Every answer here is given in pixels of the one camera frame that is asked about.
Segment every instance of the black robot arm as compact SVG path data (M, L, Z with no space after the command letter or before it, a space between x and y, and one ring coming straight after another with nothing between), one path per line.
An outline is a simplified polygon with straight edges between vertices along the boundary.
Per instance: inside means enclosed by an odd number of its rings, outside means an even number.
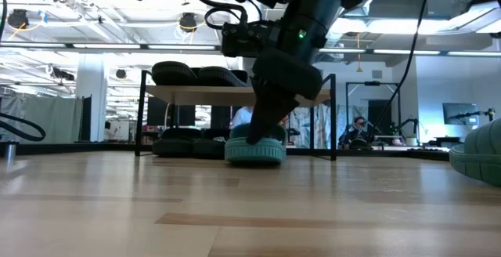
M354 8L363 0L258 1L269 7L288 5L277 21L243 23L240 17L239 24L222 25L223 55L257 57L251 79L256 103L247 137L250 144L299 105L297 95L308 100L317 97L322 75L311 65L312 59L326 44L338 9Z
M399 132L405 125L409 124L409 123L413 123L414 124L414 127L413 127L413 133L414 135L417 135L417 128L420 124L420 121L416 118L416 119L412 119L412 118L409 118L407 120L405 120L403 123L401 123L400 125L398 125L397 127L394 127L391 131L391 133L394 135L396 134L397 132Z

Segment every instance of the person wearing glasses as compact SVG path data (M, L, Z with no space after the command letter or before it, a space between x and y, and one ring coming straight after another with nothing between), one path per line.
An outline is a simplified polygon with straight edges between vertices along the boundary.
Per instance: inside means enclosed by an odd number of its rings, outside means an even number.
M354 139L366 139L368 135L367 132L363 130L365 126L366 119L362 116L356 117L353 124L349 125L339 138L337 149L350 149L350 143Z

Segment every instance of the person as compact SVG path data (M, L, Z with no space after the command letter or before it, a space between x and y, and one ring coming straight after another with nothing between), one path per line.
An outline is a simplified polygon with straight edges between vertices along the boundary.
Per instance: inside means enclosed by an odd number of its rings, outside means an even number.
M236 112L235 117L233 117L232 123L230 125L230 128L233 129L237 125L251 123L251 120L252 120L252 111L253 110L254 110L253 107L242 107L242 108L240 108Z
M362 116L358 116L353 121L353 125L349 128L346 128L343 135L339 138L338 149L349 149L350 143L353 139L365 139L367 137L367 133L363 131L363 128L366 126L366 119Z
M106 121L104 123L104 139L105 140L111 140L114 139L115 135L117 134L118 128L115 128L114 131L111 131L111 123Z

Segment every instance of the curtain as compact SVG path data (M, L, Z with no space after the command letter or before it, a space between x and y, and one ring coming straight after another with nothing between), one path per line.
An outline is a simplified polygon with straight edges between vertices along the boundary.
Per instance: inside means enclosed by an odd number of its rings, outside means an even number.
M353 119L358 116L367 118L369 111L368 107L350 106L348 108L349 123L346 122L345 105L336 106L336 135L339 138L346 129L347 125L351 125ZM315 120L315 149L330 149L330 113L329 106L320 104L314 109ZM310 147L310 110L309 108L298 107L290 113L289 117L290 127L297 129L300 133L299 136L292 136L290 141L294 143L296 148L309 148Z
M83 99L37 97L27 99L24 119L41 126L47 136L40 143L73 143L78 141ZM32 135L38 132L27 125L23 131ZM22 143L33 143L22 139Z

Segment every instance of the pillar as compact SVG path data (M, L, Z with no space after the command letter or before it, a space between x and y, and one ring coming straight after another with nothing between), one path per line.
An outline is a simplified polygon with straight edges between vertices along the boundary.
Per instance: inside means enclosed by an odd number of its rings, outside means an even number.
M78 97L92 97L91 141L104 140L106 122L106 93L108 89L109 67L103 54L83 54L78 59Z

